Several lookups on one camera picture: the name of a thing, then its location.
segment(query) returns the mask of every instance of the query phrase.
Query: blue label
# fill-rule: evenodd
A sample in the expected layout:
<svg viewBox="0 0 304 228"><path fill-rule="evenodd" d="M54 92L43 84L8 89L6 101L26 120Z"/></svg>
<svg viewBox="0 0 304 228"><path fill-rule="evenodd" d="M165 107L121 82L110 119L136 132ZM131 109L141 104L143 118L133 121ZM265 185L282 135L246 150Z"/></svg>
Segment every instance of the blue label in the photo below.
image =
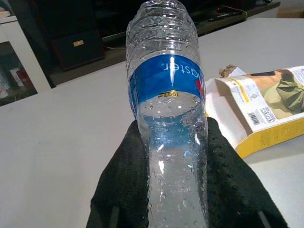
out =
<svg viewBox="0 0 304 228"><path fill-rule="evenodd" d="M178 55L160 55L143 62L134 71L129 83L134 115L140 103L172 90L205 99L204 75L200 67Z"/></svg>

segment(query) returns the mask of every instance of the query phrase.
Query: plastic water bottle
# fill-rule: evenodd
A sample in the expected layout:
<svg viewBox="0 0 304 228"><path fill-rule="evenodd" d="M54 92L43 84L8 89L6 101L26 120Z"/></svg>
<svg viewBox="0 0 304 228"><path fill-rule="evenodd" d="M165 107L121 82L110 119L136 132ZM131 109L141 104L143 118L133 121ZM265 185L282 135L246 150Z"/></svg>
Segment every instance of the plastic water bottle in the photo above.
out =
<svg viewBox="0 0 304 228"><path fill-rule="evenodd" d="M207 228L204 77L176 0L143 3L127 28L129 98L147 147L150 228Z"/></svg>

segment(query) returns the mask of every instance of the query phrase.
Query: barcode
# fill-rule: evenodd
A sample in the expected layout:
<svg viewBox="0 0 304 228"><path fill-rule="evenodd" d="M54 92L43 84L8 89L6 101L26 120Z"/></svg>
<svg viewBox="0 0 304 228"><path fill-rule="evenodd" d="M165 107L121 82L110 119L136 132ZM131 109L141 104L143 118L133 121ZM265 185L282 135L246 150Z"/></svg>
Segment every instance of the barcode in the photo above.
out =
<svg viewBox="0 0 304 228"><path fill-rule="evenodd" d="M255 113L248 113L251 121L253 122L254 125L259 125L260 121L257 119L257 116Z"/></svg>

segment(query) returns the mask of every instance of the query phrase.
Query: black mesh glove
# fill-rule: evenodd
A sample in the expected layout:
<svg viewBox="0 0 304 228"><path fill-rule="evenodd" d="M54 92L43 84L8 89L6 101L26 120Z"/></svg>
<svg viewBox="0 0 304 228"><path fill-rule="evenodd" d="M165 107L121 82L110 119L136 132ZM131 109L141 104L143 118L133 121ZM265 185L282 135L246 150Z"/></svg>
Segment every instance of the black mesh glove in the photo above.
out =
<svg viewBox="0 0 304 228"><path fill-rule="evenodd" d="M286 228L251 168L208 118L209 228ZM103 171L91 200L87 228L146 228L147 164L137 122Z"/></svg>

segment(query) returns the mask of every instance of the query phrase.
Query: white table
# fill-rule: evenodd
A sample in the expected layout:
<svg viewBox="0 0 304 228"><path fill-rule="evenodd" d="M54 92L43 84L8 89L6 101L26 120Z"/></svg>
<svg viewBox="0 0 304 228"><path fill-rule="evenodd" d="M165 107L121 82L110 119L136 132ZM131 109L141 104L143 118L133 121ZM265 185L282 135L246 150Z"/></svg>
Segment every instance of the white table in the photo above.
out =
<svg viewBox="0 0 304 228"><path fill-rule="evenodd" d="M248 73L304 65L300 19L253 19L199 41L206 79L230 63ZM0 227L85 227L100 173L133 120L124 67L0 108ZM303 140L246 158L291 228L304 223Z"/></svg>

